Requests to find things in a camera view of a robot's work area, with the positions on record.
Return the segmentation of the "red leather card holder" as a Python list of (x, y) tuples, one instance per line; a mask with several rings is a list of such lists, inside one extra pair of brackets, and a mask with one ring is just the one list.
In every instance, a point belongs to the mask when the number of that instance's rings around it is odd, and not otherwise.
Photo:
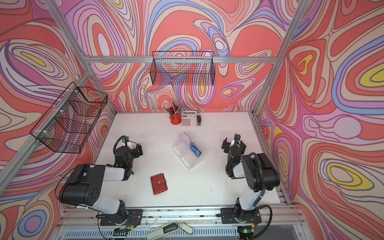
[(168, 190), (167, 181), (163, 173), (151, 176), (153, 194), (158, 195)]

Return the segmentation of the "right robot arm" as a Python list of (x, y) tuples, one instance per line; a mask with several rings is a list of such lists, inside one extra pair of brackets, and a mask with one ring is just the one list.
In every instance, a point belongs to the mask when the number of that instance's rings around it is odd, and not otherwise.
[(222, 208), (218, 217), (223, 224), (261, 223), (259, 202), (267, 192), (280, 185), (280, 176), (271, 160), (264, 153), (245, 154), (246, 145), (241, 136), (234, 135), (231, 142), (222, 143), (224, 153), (228, 154), (226, 174), (232, 180), (245, 179), (248, 190), (237, 198), (232, 208)]

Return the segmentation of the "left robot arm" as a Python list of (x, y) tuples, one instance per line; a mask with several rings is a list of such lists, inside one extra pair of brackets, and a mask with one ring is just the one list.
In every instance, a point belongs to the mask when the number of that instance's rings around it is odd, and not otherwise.
[(62, 204), (80, 206), (97, 211), (101, 226), (140, 225), (142, 212), (130, 212), (125, 202), (102, 192), (103, 183), (125, 182), (132, 175), (135, 158), (143, 155), (142, 146), (127, 136), (121, 136), (114, 144), (112, 165), (77, 165), (61, 188), (58, 200)]

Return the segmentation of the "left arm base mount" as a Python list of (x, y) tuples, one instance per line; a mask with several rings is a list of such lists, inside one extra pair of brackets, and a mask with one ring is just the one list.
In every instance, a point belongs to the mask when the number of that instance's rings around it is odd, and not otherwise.
[(114, 215), (98, 214), (101, 226), (138, 226), (143, 218), (143, 209), (126, 209), (126, 213)]

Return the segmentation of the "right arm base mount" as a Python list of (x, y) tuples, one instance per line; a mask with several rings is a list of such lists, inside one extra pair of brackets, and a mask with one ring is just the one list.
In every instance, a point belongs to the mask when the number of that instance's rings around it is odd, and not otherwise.
[(223, 224), (254, 224), (262, 222), (260, 212), (257, 209), (245, 211), (238, 207), (221, 208), (221, 212), (216, 214), (221, 218)]

